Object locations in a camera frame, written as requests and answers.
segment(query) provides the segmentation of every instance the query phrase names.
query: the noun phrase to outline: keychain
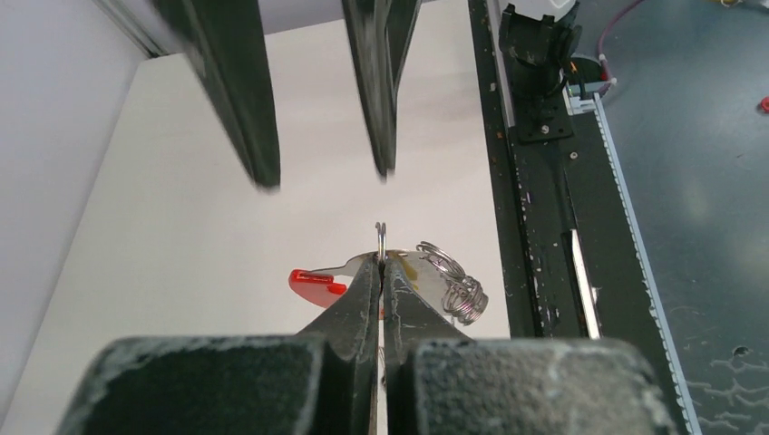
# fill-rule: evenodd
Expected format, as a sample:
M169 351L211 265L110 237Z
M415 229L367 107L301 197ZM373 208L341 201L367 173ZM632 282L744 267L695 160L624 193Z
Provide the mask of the keychain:
M460 324L469 325L478 320L486 310L489 296L481 283L464 272L462 266L438 246L420 242L415 250L385 249L385 224L376 224L379 235L379 251L367 252L347 260L343 266L315 270L295 269L288 284L297 295L308 302L328 308L347 289L335 281L335 276L355 276L364 260L371 255L394 258L404 267L406 277L414 291L435 311Z

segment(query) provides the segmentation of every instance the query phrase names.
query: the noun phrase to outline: white panel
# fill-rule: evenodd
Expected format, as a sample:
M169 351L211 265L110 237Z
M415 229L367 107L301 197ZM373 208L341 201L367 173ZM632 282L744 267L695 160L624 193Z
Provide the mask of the white panel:
M91 2L0 2L0 421L140 61Z
M179 40L155 12L150 0L103 1L120 1L157 45L167 53L181 53ZM259 12L265 34L328 23L343 16L340 0L259 0Z

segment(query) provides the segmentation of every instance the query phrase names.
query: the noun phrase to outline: red plastic piece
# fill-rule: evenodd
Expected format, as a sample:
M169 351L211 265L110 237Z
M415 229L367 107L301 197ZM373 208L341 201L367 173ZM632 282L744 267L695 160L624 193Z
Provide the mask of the red plastic piece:
M308 270L294 269L288 277L288 286L307 301L328 308L347 291L347 286L335 283L332 275L313 274Z

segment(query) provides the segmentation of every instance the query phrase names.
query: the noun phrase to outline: metal spring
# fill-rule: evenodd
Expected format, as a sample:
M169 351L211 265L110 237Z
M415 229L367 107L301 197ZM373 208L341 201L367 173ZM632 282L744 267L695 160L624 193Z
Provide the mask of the metal spring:
M443 310L460 324L472 324L486 310L489 296L477 279L465 274L464 269L438 246L420 242L416 250L425 253L424 259L438 269L449 289L443 295Z

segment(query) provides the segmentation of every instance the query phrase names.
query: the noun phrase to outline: gray surface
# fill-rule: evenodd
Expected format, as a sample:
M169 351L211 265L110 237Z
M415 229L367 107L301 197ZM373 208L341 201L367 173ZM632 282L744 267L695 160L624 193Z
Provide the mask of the gray surface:
M582 52L627 3L583 2ZM769 432L767 41L764 10L657 0L605 42L609 126L705 433Z
M596 115L599 119L599 124L608 127L606 111L604 111L603 103L599 99L598 95L595 95L594 98ZM694 403L692 403L691 394L689 393L688 386L686 385L686 378L681 367L681 361L678 358L678 351L675 346L673 334L670 332L670 324L667 321L667 313L665 312L662 299L659 295L657 280L655 279L654 274L652 273L652 267L649 264L646 245L644 244L643 237L641 236L641 230L638 226L636 210L633 207L633 201L630 198L628 192L628 184L625 182L625 173L622 170L622 164L619 162L617 147L614 144L614 140L611 137L611 131L608 128L604 131L604 140L606 142L606 150L608 152L609 160L612 162L611 164L614 168L614 176L617 179L620 196L622 197L625 210L628 214L628 223L630 224L630 228L633 232L636 249L638 250L638 259L641 262L641 268L643 269L644 279L646 280L648 294L651 297L651 310L654 314L657 328L659 328L659 333L664 341L663 345L667 350L667 360L669 362L670 374L673 376L673 381L676 384L676 392L678 395L679 404L681 405L681 411L684 413L684 419L686 420L686 428L691 433L699 433L701 428L699 421L696 420Z

